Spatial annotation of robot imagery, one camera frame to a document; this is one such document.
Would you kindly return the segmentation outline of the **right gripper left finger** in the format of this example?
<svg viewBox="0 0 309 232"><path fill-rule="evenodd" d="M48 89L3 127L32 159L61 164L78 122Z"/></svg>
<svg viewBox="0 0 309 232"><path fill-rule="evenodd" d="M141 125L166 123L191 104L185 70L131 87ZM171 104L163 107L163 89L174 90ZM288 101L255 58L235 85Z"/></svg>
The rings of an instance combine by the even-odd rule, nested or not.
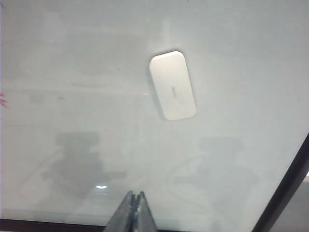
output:
<svg viewBox="0 0 309 232"><path fill-rule="evenodd" d="M129 191L108 221L104 232L130 232L136 208L136 195Z"/></svg>

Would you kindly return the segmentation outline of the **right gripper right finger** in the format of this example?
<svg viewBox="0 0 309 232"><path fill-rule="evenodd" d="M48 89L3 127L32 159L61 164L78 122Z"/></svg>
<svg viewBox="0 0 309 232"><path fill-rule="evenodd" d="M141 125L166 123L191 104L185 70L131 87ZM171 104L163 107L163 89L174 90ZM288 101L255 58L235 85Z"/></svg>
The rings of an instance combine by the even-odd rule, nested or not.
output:
<svg viewBox="0 0 309 232"><path fill-rule="evenodd" d="M136 209L134 213L134 231L158 232L151 209L143 191L141 191L137 197Z"/></svg>

